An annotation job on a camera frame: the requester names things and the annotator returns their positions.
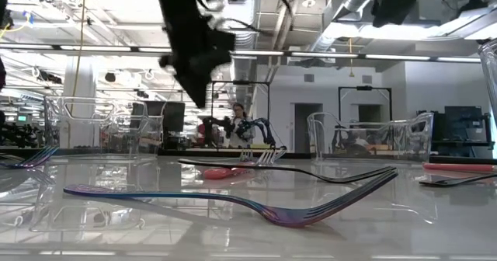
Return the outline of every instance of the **doorway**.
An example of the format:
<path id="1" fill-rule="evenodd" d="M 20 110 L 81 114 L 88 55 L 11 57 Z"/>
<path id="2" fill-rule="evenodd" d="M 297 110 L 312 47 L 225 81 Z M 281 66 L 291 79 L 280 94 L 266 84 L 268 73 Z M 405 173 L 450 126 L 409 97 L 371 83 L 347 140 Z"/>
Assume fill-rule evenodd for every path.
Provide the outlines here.
<path id="1" fill-rule="evenodd" d="M 358 105 L 359 122 L 381 122 L 381 105 Z"/>
<path id="2" fill-rule="evenodd" d="M 295 103 L 294 152 L 311 153 L 309 148 L 308 117 L 323 111 L 321 103 Z"/>

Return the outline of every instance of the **ceiling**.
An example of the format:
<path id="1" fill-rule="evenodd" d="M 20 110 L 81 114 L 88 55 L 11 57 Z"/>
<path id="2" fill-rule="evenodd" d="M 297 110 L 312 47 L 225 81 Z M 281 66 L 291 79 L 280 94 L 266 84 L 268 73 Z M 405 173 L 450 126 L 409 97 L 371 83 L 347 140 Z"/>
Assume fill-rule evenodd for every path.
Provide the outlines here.
<path id="1" fill-rule="evenodd" d="M 256 0 L 255 25 L 261 30 L 273 35 L 259 34 L 255 39 L 254 48 L 258 50 L 286 50 L 298 47 L 305 50 L 312 44 L 323 30 L 322 14 L 331 0 L 315 0 L 315 5 L 305 7 L 303 0 L 290 0 L 294 9 L 294 17 L 290 18 L 282 8 L 279 0 Z M 3 43 L 17 44 L 58 44 L 79 45 L 81 37 L 82 0 L 56 0 L 46 2 L 40 0 L 9 0 L 9 9 L 13 11 L 14 28 L 20 29 L 14 33 L 6 33 Z M 85 23 L 83 28 L 83 44 L 99 46 L 139 46 L 139 47 L 168 47 L 169 42 L 162 31 L 163 19 L 158 0 L 87 0 L 85 10 Z M 229 15 L 232 18 L 240 16 L 239 10 L 232 9 Z M 30 13 L 32 19 L 26 21 L 24 12 Z M 225 29 L 233 26 L 226 24 Z M 351 40 L 336 40 L 332 48 L 339 52 L 366 52 L 369 54 L 423 54 L 428 56 L 468 56 L 474 54 L 478 45 L 473 40 L 438 40 L 438 41 L 413 41 L 413 40 L 382 40 L 352 38 Z M 24 86 L 53 86 L 51 90 L 23 90 L 24 94 L 36 93 L 41 95 L 60 95 L 57 89 L 61 85 L 43 82 L 37 79 L 38 70 L 48 71 L 64 80 L 66 68 L 66 55 L 20 53 L 10 50 L 0 50 L 2 58 L 8 69 L 7 85 Z M 136 99 L 136 92 L 113 91 L 112 88 L 145 88 L 156 99 L 183 100 L 188 102 L 191 119 L 195 120 L 197 114 L 210 114 L 210 109 L 197 110 L 191 100 L 181 92 L 180 86 L 172 77 L 173 70 L 163 70 L 158 66 L 157 57 L 129 57 L 129 56 L 95 56 L 99 66 L 99 91 L 101 97 L 121 99 Z M 335 67 L 348 66 L 350 60 L 337 59 Z M 383 61 L 354 61 L 362 67 L 375 67 L 381 69 L 388 63 Z M 114 71 L 123 79 L 115 83 L 106 82 L 107 72 Z M 215 80 L 232 80 L 229 66 L 224 66 L 213 72 Z M 241 90 L 244 99 L 251 99 L 253 87 L 241 87 L 235 91 L 230 84 L 216 85 L 219 97 L 215 101 L 215 115 L 222 117 L 229 114 L 230 102 L 240 100 Z M 4 92 L 3 102 L 18 100 L 19 95 Z"/>

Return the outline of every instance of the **white column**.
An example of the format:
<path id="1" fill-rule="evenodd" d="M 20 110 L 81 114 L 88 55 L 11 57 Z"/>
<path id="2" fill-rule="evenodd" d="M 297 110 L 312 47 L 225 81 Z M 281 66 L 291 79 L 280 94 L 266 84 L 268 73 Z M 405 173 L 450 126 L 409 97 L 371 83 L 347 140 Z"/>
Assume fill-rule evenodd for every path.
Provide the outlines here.
<path id="1" fill-rule="evenodd" d="M 94 59 L 81 57 L 79 71 L 77 65 L 77 57 L 68 57 L 63 96 L 96 97 L 99 73 L 94 69 Z M 73 118 L 66 118 L 61 124 L 61 148 L 73 148 L 74 146 L 83 145 L 98 146 L 100 139 L 99 125 L 82 120 L 90 121 L 94 117 L 95 104 L 88 100 L 73 99 L 66 103 L 64 107 L 65 109 L 61 110 L 68 110 Z"/>

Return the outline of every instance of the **white tabletop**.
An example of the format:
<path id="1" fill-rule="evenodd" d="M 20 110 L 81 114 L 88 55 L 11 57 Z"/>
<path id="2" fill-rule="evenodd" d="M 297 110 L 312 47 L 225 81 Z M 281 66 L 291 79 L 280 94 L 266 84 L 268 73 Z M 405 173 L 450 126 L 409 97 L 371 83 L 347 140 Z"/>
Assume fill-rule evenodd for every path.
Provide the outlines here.
<path id="1" fill-rule="evenodd" d="M 325 167 L 302 160 L 283 163 L 330 177 L 377 168 L 347 162 Z M 306 208 L 356 185 L 281 171 L 207 181 L 174 158 L 141 165 L 53 164 L 45 172 L 54 177 L 55 186 L 40 187 L 20 173 L 25 182 L 11 183 L 15 188 L 9 191 L 0 180 L 0 260 L 497 260 L 492 179 L 427 188 L 417 181 L 461 174 L 430 175 L 402 166 L 397 179 L 344 211 L 306 228 L 284 228 L 223 201 L 162 198 L 151 200 L 151 206 L 73 197 L 62 189 L 86 183 L 221 193 L 274 207 Z"/>

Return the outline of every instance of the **woman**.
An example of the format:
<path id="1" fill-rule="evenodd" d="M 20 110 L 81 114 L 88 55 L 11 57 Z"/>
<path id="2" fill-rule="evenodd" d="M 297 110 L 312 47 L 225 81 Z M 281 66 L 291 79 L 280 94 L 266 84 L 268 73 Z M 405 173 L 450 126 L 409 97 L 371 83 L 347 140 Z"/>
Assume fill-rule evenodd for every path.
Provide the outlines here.
<path id="1" fill-rule="evenodd" d="M 255 128 L 251 127 L 243 134 L 243 138 L 240 138 L 235 132 L 238 129 L 238 125 L 242 120 L 252 121 L 250 117 L 247 117 L 245 113 L 245 108 L 241 103 L 235 103 L 232 107 L 235 117 L 231 120 L 231 124 L 234 124 L 235 128 L 230 136 L 230 147 L 231 148 L 246 148 L 252 143 L 252 139 L 255 137 Z"/>

